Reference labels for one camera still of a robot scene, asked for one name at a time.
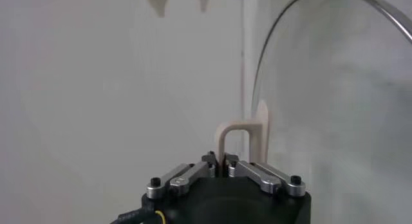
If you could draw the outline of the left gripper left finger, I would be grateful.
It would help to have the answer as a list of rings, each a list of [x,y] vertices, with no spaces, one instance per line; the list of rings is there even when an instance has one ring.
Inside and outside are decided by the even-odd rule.
[[[213,151],[203,155],[198,163],[181,163],[161,177],[151,178],[146,187],[146,196],[159,200],[173,191],[177,196],[186,195],[200,178],[215,178],[218,174],[218,161]]]

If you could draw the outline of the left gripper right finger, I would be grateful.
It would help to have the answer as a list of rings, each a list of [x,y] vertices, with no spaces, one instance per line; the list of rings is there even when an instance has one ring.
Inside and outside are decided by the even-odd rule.
[[[225,153],[223,166],[228,177],[246,177],[268,194],[283,190],[291,197],[303,197],[306,193],[306,184],[300,176],[290,176],[266,163],[249,163],[239,160],[234,154]]]

